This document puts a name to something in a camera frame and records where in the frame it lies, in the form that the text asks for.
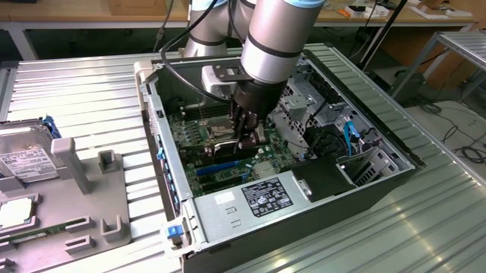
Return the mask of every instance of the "motherboard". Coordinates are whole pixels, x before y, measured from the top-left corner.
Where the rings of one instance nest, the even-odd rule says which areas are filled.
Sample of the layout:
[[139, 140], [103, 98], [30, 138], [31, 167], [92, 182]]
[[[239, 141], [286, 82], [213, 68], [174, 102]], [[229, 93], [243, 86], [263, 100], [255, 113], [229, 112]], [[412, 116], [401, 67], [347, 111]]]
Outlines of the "motherboard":
[[297, 162], [286, 140], [271, 127], [263, 130], [266, 142], [257, 147], [238, 154], [217, 153], [226, 144], [234, 146], [227, 115], [195, 121], [186, 121], [177, 115], [169, 119], [195, 197], [277, 175], [282, 168]]

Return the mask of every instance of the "gray metal chassis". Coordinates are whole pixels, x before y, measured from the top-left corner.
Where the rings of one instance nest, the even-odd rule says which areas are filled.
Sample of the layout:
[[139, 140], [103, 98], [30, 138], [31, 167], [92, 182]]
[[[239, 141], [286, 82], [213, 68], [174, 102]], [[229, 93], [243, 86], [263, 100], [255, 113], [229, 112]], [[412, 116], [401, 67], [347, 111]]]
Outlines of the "gray metal chassis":
[[[421, 156], [428, 168], [370, 210], [233, 272], [286, 268], [315, 272], [481, 271], [486, 260], [485, 180], [410, 118], [339, 51], [322, 44], [309, 45], [307, 49]], [[50, 111], [59, 116], [62, 133], [82, 144], [80, 158], [92, 157], [100, 145], [111, 146], [125, 155], [130, 227], [135, 240], [52, 272], [76, 272], [80, 268], [86, 272], [181, 270], [179, 260], [165, 257], [163, 238], [158, 235], [166, 221], [165, 210], [134, 80], [134, 63], [155, 59], [158, 55], [147, 54], [27, 61], [18, 70], [10, 71], [7, 84], [0, 84], [7, 86], [3, 96], [30, 98], [22, 104], [11, 103], [10, 119], [20, 119], [28, 112]], [[16, 92], [10, 95], [12, 87]]]

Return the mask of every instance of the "power supply label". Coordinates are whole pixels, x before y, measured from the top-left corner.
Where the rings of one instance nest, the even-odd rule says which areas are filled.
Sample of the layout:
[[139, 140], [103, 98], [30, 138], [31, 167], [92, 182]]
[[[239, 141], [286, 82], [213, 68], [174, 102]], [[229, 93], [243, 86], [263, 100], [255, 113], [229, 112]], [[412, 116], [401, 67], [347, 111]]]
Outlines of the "power supply label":
[[253, 215], [262, 217], [293, 206], [289, 194], [281, 180], [275, 177], [265, 182], [242, 188]]
[[0, 160], [20, 179], [56, 172], [56, 167], [43, 148], [3, 154]]

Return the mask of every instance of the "robotic arm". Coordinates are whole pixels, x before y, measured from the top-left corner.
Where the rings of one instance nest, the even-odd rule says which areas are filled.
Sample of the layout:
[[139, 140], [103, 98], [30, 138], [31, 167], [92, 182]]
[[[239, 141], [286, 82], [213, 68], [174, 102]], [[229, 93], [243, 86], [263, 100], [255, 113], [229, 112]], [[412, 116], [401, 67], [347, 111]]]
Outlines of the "robotic arm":
[[253, 78], [239, 81], [231, 121], [241, 148], [258, 142], [258, 125], [275, 109], [305, 48], [325, 0], [261, 0], [242, 53], [242, 68]]
[[[231, 28], [230, 24], [222, 24], [221, 20], [226, 14], [227, 1], [231, 0], [218, 1], [217, 8], [191, 31], [185, 56], [226, 54], [225, 38]], [[221, 82], [237, 82], [230, 118], [242, 149], [255, 146], [262, 137], [258, 133], [259, 124], [277, 107], [325, 4], [325, 0], [259, 0], [257, 5], [253, 5], [255, 1], [238, 0], [234, 10], [237, 31], [246, 36], [237, 70], [227, 74], [229, 68], [215, 66], [214, 70], [203, 71], [203, 74], [218, 75], [215, 77]], [[193, 8], [191, 16], [198, 17], [199, 13], [201, 11], [195, 13]], [[242, 19], [242, 16], [251, 16], [247, 30], [245, 19], [249, 18]]]

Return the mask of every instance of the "table leg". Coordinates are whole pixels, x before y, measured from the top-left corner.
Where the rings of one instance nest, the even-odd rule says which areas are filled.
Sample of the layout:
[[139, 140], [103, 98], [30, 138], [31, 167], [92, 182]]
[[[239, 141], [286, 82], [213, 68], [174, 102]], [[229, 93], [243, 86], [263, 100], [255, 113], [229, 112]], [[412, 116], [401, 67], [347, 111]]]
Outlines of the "table leg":
[[[372, 40], [372, 43], [370, 43], [370, 45], [369, 45], [369, 47], [368, 47], [368, 49], [366, 49], [366, 52], [365, 52], [365, 54], [364, 54], [364, 57], [362, 57], [361, 63], [364, 63], [364, 61], [365, 61], [365, 56], [366, 56], [366, 55], [368, 55], [368, 53], [370, 52], [372, 47], [373, 47], [373, 45], [376, 44], [377, 39], [378, 39], [380, 34], [382, 33], [384, 29], [385, 29], [385, 27], [381, 27], [381, 28], [378, 29], [378, 32], [377, 32], [377, 34], [374, 35], [373, 40]], [[374, 52], [373, 52], [373, 54], [372, 54], [372, 57], [370, 57], [370, 59], [369, 59], [368, 63], [366, 63], [366, 64], [364, 64], [364, 65], [365, 65], [364, 70], [365, 70], [365, 68], [366, 68], [368, 64], [370, 63], [370, 60], [372, 60], [372, 58], [373, 58], [373, 56], [374, 56], [374, 53], [377, 52], [377, 49], [374, 50]]]
[[465, 97], [469, 96], [469, 94], [473, 93], [473, 91], [480, 87], [480, 84], [482, 84], [485, 80], [486, 80], [486, 73], [481, 71], [480, 75], [474, 77], [473, 82], [468, 84], [468, 87], [462, 92], [461, 99], [464, 99]]
[[396, 98], [397, 95], [400, 94], [400, 92], [405, 86], [405, 83], [408, 83], [412, 75], [417, 71], [417, 68], [421, 66], [422, 60], [426, 59], [426, 56], [429, 55], [430, 51], [433, 50], [434, 46], [437, 45], [437, 41], [438, 41], [438, 33], [434, 33], [432, 39], [429, 40], [428, 44], [425, 45], [422, 51], [418, 54], [416, 61], [413, 62], [408, 71], [405, 72], [402, 80], [396, 81], [394, 85], [390, 87], [393, 98]]
[[[473, 23], [464, 26], [462, 29], [460, 30], [460, 32], [468, 32], [472, 27], [473, 27]], [[438, 56], [433, 62], [433, 64], [429, 66], [428, 70], [424, 72], [424, 78], [428, 79], [430, 77], [430, 75], [434, 73], [437, 67], [440, 66], [440, 64], [442, 63], [442, 61], [445, 60], [445, 58], [448, 57], [449, 52], [442, 54], [441, 56]]]
[[8, 31], [12, 37], [15, 46], [20, 52], [24, 61], [38, 60], [38, 53], [31, 44], [30, 37], [27, 36], [24, 26], [20, 22], [6, 22], [4, 29]]

